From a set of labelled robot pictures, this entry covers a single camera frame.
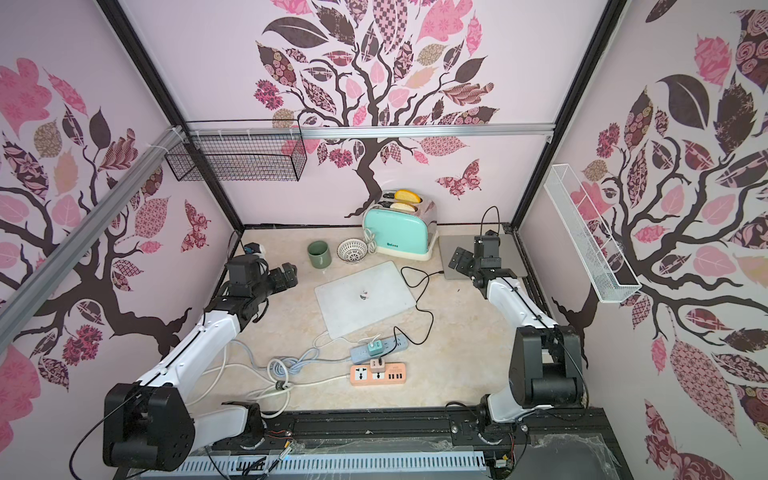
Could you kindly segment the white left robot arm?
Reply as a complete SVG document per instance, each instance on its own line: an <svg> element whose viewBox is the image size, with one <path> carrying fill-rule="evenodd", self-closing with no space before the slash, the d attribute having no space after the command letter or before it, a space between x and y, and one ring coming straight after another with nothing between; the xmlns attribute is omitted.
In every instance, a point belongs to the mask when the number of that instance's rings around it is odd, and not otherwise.
<svg viewBox="0 0 768 480"><path fill-rule="evenodd" d="M249 324L270 296L295 287L297 268L271 268L259 253L232 258L227 279L193 330L133 383L119 383L104 401L102 458L121 470L173 471L190 453L255 427L255 404L229 402L199 416L190 395L211 362Z"/></svg>

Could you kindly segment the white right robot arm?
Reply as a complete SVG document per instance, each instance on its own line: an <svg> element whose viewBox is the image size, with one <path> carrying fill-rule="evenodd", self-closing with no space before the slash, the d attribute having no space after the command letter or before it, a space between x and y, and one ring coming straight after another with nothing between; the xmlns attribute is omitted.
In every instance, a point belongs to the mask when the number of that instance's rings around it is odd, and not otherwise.
<svg viewBox="0 0 768 480"><path fill-rule="evenodd" d="M456 248L448 263L515 329L507 386L483 400L490 420L514 423L536 410L585 406L579 335L529 298L513 271L502 266L500 244L497 235L476 236L472 250Z"/></svg>

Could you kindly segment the mint green charger plug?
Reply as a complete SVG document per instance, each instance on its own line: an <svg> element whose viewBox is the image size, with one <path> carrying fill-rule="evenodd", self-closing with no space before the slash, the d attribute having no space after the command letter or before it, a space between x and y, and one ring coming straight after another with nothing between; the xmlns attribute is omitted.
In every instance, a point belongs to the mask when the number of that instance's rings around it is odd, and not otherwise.
<svg viewBox="0 0 768 480"><path fill-rule="evenodd" d="M367 351L371 357L378 357L382 354L384 345L381 340L374 340L367 345Z"/></svg>

